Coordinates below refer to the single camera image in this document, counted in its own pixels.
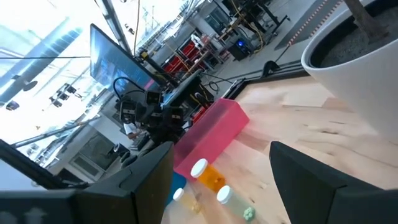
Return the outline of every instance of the pink block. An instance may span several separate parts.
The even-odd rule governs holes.
[[[205,112],[174,147],[174,171],[195,180],[191,168],[202,158],[212,163],[249,122],[241,106],[219,99]]]

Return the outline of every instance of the plant pot soil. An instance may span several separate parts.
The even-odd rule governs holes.
[[[349,62],[398,39],[398,7],[390,8],[374,17],[382,26],[387,27],[389,35],[375,43],[368,43],[366,35],[359,29],[344,37],[326,54],[320,67],[326,68]]]
[[[318,31],[304,50],[301,62],[313,78],[345,101],[379,134],[398,144],[396,7],[398,0],[376,0],[366,6],[371,16],[390,24],[392,38],[384,43],[369,46],[346,10]]]

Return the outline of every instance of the floor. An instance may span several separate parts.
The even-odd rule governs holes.
[[[252,224],[290,223],[269,162],[271,141],[382,189],[398,187],[398,146],[379,137],[312,77],[248,85],[235,100],[250,122],[212,164],[256,209]],[[201,212],[172,202],[162,224],[245,224],[198,181],[185,191],[197,198]]]
[[[373,0],[363,0],[364,4],[367,4]],[[214,74],[220,78],[231,78],[237,75],[262,70],[264,64],[269,60],[277,60],[285,48],[274,50],[275,47],[279,44],[279,42],[285,37],[285,35],[294,27],[295,23],[300,20],[300,18],[306,13],[306,11],[310,8],[310,6],[315,2],[315,0],[273,0],[270,5],[270,10],[279,18],[283,18],[285,15],[288,15],[291,18],[291,21],[285,21],[281,27],[279,28],[278,36],[275,37],[272,42],[265,46],[260,52],[257,54],[245,58],[244,60],[238,62],[233,61],[233,58],[230,57],[226,63],[222,66],[219,66],[217,72]],[[325,23],[321,26],[320,29],[325,27],[332,19],[334,19],[339,13],[343,12],[347,7],[345,4],[340,4],[336,10],[331,14],[331,16],[326,20]],[[305,50],[308,43],[311,39],[304,40],[297,44],[294,44],[289,47],[283,56],[277,61],[279,64],[289,63],[296,60],[300,60],[303,51]],[[260,73],[254,73],[248,75],[247,78],[257,77]],[[209,81],[218,81],[217,78],[211,77],[203,77],[203,82],[208,83]],[[231,86],[228,82],[218,83],[220,90],[215,92],[208,88],[215,96],[220,97],[223,93]]]

